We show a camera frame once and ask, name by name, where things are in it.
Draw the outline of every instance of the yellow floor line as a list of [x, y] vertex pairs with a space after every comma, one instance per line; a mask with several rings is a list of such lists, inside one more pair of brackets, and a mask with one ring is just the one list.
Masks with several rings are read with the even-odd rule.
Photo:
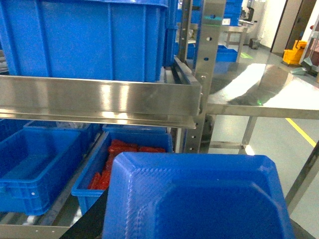
[[315, 147], [316, 142], [309, 137], [309, 135], [306, 134], [306, 132], [304, 132], [292, 119], [290, 118], [286, 118], [286, 120], [292, 125], [292, 127], [294, 127], [295, 130], [298, 131], [299, 134], [302, 135], [302, 137], [305, 138], [305, 140], [308, 141], [309, 144], [311, 144], [312, 147]]

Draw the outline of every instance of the stainless steel table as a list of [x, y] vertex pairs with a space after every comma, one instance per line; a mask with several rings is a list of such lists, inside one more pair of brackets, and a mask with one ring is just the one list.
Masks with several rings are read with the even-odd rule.
[[[218, 62], [206, 113], [213, 119], [216, 115], [249, 116], [241, 142], [208, 143], [210, 148], [232, 148], [246, 153], [257, 117], [318, 120], [319, 89], [274, 65]], [[214, 120], [208, 123], [211, 130], [206, 139], [211, 138]], [[286, 197], [290, 214], [318, 173], [318, 158], [319, 144]]]

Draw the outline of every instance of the gray floor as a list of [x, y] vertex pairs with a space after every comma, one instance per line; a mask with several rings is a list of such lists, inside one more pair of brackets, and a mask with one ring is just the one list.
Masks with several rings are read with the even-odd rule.
[[[246, 63], [275, 64], [290, 71], [292, 68], [281, 63], [282, 58], [271, 54], [268, 49], [252, 50], [244, 47], [243, 52], [253, 59], [243, 59]], [[315, 78], [301, 77], [318, 86]], [[319, 140], [319, 120], [293, 119], [314, 141]], [[218, 116], [214, 128], [213, 140], [240, 141], [248, 117]], [[286, 195], [295, 178], [311, 153], [313, 147], [288, 123], [286, 119], [258, 118], [250, 143], [256, 154], [270, 157], [277, 166], [284, 194]], [[211, 153], [237, 153], [236, 150], [211, 149]], [[319, 176], [308, 188], [306, 194], [292, 214], [292, 219], [319, 238]]]

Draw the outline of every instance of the red packaged product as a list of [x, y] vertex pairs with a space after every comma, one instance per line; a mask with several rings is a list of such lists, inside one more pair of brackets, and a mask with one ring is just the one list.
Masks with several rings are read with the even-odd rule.
[[102, 177], [100, 178], [97, 189], [98, 190], [106, 190], [110, 185], [110, 179], [111, 179], [111, 172], [104, 171], [102, 173]]
[[139, 152], [146, 152], [146, 153], [166, 153], [164, 148], [153, 148], [153, 147], [140, 147]]
[[115, 156], [113, 154], [109, 155], [109, 158], [103, 167], [103, 171], [110, 171], [111, 172], [114, 158], [115, 158]]
[[138, 148], [130, 147], [130, 146], [111, 145], [108, 150], [110, 154], [114, 154], [115, 156], [117, 156], [118, 154], [122, 152], [137, 152]]
[[111, 142], [111, 146], [128, 146], [128, 147], [132, 147], [132, 148], [139, 147], [136, 143], [125, 143], [125, 142], [120, 141], [118, 139], [113, 139]]
[[99, 181], [101, 179], [100, 173], [95, 173], [92, 181], [90, 182], [88, 189], [97, 189]]

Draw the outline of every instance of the blue plastic bin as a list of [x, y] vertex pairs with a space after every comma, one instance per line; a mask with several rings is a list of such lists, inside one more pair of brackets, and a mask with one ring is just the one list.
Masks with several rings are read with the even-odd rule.
[[24, 128], [37, 129], [56, 129], [56, 130], [71, 130], [81, 133], [81, 152], [85, 154], [91, 142], [94, 141], [95, 135], [99, 131], [99, 124], [88, 123], [84, 128], [58, 128], [55, 121], [34, 120], [27, 123]]
[[228, 48], [218, 48], [216, 62], [226, 61], [226, 62], [236, 62], [238, 52], [234, 49]]
[[241, 5], [243, 0], [227, 0], [225, 6], [225, 13], [241, 14]]
[[165, 34], [165, 46], [163, 56], [163, 66], [171, 66], [174, 62], [175, 54], [175, 40], [176, 40], [176, 29], [168, 29]]
[[22, 129], [0, 142], [0, 212], [44, 214], [81, 159], [76, 131]]
[[[178, 54], [178, 46], [179, 46], [179, 44], [176, 42], [175, 43], [175, 49], [174, 49], [174, 53], [175, 53], [175, 55], [177, 55]], [[187, 50], [187, 58], [188, 59], [193, 59], [194, 58], [194, 52], [195, 52], [195, 47], [196, 47], [196, 45], [195, 44], [188, 44], [188, 50]]]
[[72, 187], [71, 194], [78, 197], [82, 214], [85, 214], [103, 193], [103, 190], [89, 190], [87, 188], [94, 174], [96, 172], [102, 172], [105, 161], [109, 155], [108, 148], [113, 139], [119, 139], [126, 143], [137, 143], [140, 146], [162, 147], [165, 148], [167, 152], [172, 152], [172, 139], [170, 134], [167, 133], [106, 132], [98, 148]]
[[1, 0], [11, 75], [155, 82], [167, 0]]
[[165, 127], [140, 126], [128, 124], [105, 124], [102, 130], [107, 132], [131, 132], [131, 133], [167, 133]]
[[193, 6], [200, 6], [201, 0], [193, 0]]
[[237, 13], [225, 13], [224, 19], [230, 19], [229, 26], [238, 26], [240, 14]]
[[166, 12], [166, 29], [176, 29], [177, 27], [177, 8], [178, 0], [168, 0], [168, 9]]
[[29, 120], [23, 119], [0, 119], [0, 142], [23, 129], [28, 122]]
[[266, 156], [122, 153], [113, 163], [104, 239], [293, 239]]

